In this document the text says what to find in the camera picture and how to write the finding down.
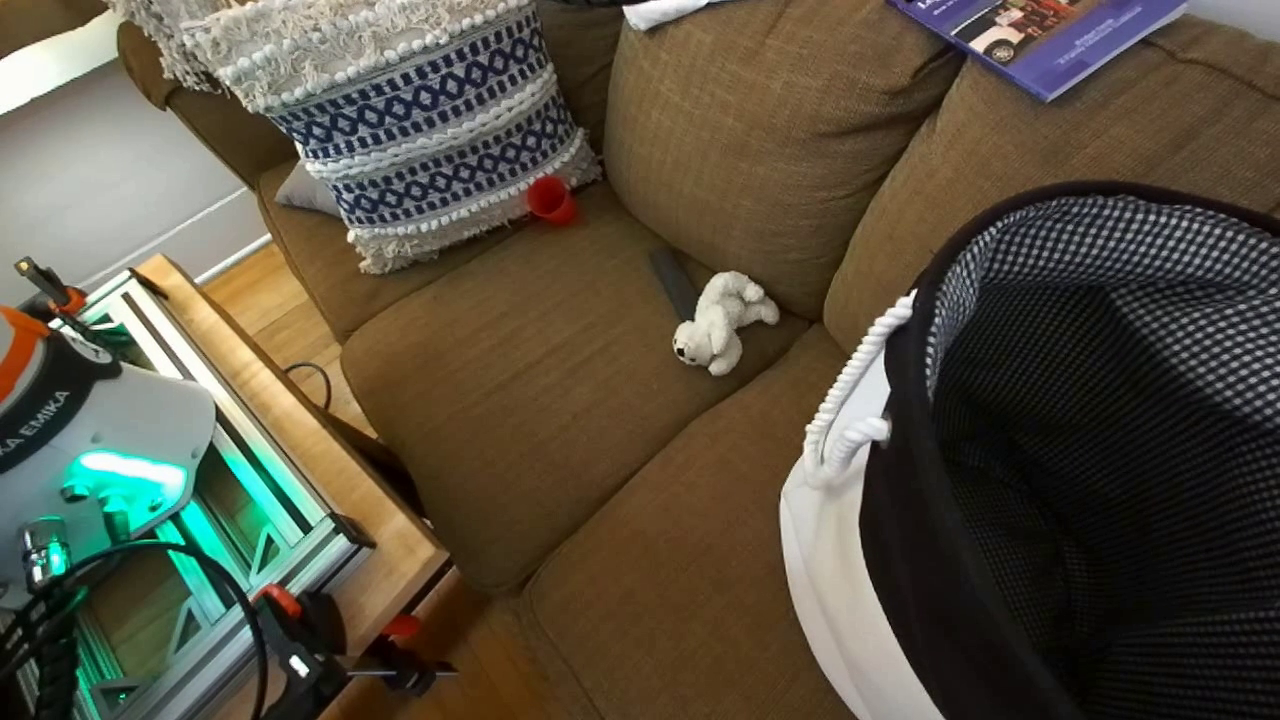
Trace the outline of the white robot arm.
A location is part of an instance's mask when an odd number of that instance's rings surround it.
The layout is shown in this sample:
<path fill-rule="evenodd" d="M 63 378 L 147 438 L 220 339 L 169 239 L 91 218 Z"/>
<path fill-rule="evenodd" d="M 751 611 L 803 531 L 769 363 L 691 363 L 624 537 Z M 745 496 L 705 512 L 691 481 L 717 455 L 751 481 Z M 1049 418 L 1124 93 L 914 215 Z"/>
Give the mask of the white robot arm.
<path fill-rule="evenodd" d="M 0 606 L 138 541 L 196 491 L 218 402 L 108 348 L 0 309 Z"/>

